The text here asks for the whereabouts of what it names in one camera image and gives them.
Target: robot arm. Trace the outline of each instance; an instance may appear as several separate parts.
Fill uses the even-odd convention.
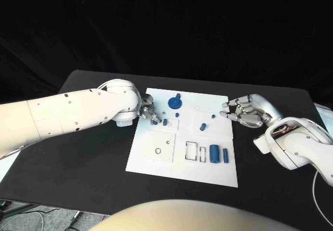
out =
[[[220,111],[220,115],[245,126],[258,128],[265,123],[265,134],[254,139],[259,151],[264,154],[271,152],[290,170],[310,163],[333,186],[333,139],[326,130],[308,119],[284,118],[258,94],[243,96],[222,106],[236,106],[235,113]]]
[[[0,105],[0,158],[21,146],[109,120],[119,127],[131,125],[137,116],[161,122],[153,97],[141,96],[130,81],[111,80],[105,87],[107,91],[79,90]]]

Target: black curtain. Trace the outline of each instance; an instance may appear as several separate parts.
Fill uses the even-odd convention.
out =
[[[1,3],[0,103],[92,70],[305,89],[330,104],[330,5],[63,0]]]

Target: robotic hand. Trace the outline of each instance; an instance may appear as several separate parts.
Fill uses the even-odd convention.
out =
[[[119,127],[135,117],[161,122],[154,113],[153,97],[140,94],[134,84],[121,79],[96,89],[0,105],[0,159],[40,140],[107,123]]]
[[[259,151],[272,153],[290,170],[311,164],[323,179],[333,186],[333,139],[326,130],[308,119],[284,118],[267,99],[252,94],[222,104],[236,106],[235,113],[220,115],[251,128],[265,123],[265,134],[254,139]]]

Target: black background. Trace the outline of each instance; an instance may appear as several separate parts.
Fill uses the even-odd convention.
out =
[[[295,87],[331,103],[329,3],[13,0],[0,11],[3,103],[56,94],[76,69]]]
[[[150,87],[229,98],[256,92],[285,116],[305,117],[321,124],[307,91],[292,88],[75,71],[60,93],[89,89],[114,78],[130,80],[140,92]],[[264,128],[232,123],[239,184],[233,188],[125,172],[135,127],[137,119],[122,128],[111,121],[32,145],[0,183],[0,198],[105,214],[143,202],[192,199],[245,209],[304,231],[331,230],[313,201],[314,167],[305,165],[290,171],[271,154],[261,154],[252,139]],[[317,203],[330,220],[331,194],[333,188],[318,176]]]

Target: black table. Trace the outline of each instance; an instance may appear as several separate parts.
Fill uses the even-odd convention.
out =
[[[59,93],[96,88],[114,78],[130,80],[140,92],[158,88],[226,95],[229,99],[258,93],[285,116],[308,118],[323,125],[307,91],[292,88],[73,71]],[[330,228],[313,202],[314,168],[307,165],[290,171],[271,154],[261,154],[252,139],[265,128],[232,124],[239,183],[232,188],[125,172],[135,127],[137,120],[122,128],[111,121],[32,145],[0,183],[0,198],[101,214],[154,200],[190,199],[248,210],[301,230]],[[330,220],[331,194],[333,188],[318,177],[317,202]]]

